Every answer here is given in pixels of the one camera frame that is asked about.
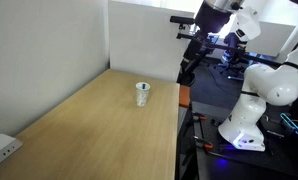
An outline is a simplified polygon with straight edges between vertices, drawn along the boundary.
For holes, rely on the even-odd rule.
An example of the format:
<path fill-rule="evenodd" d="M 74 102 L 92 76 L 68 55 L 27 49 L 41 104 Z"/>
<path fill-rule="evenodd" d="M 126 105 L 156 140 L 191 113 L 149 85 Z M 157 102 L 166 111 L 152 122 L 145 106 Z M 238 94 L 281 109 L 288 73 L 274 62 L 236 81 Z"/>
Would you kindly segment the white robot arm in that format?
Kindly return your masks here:
<path fill-rule="evenodd" d="M 264 151 L 264 136 L 256 123 L 265 112 L 266 104 L 283 106 L 297 97 L 298 49 L 277 69 L 264 64 L 246 69 L 240 97 L 218 132 L 236 149 Z"/>

